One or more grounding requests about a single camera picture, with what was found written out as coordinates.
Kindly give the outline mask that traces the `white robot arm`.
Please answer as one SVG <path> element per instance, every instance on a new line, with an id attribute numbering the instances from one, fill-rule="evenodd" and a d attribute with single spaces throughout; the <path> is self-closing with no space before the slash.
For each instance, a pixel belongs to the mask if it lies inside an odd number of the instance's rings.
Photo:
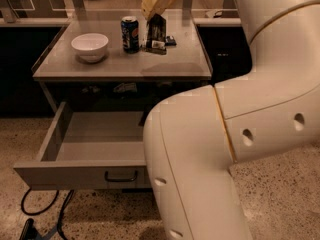
<path id="1" fill-rule="evenodd" d="M 229 167 L 320 134 L 320 0 L 234 2 L 251 71 L 163 100 L 144 125 L 168 240 L 252 240 Z"/>

